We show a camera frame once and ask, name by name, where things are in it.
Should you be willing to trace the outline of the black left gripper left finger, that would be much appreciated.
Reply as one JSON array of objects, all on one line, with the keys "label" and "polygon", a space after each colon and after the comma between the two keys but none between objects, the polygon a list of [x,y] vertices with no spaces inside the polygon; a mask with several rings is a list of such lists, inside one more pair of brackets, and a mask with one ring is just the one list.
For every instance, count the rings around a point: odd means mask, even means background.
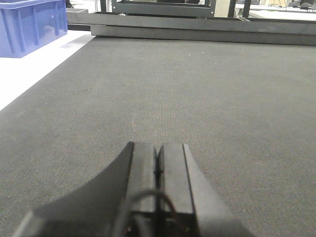
[{"label": "black left gripper left finger", "polygon": [[156,187],[152,144],[129,142],[96,177],[73,192],[30,211],[16,237],[107,237],[120,205]]}]

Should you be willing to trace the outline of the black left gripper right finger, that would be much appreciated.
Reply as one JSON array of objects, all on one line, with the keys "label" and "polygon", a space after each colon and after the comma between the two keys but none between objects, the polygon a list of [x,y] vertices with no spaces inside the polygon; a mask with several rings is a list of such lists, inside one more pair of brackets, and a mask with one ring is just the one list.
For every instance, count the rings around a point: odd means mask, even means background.
[{"label": "black left gripper right finger", "polygon": [[199,169],[186,144],[164,144],[158,155],[158,187],[171,199],[189,237],[250,237]]}]

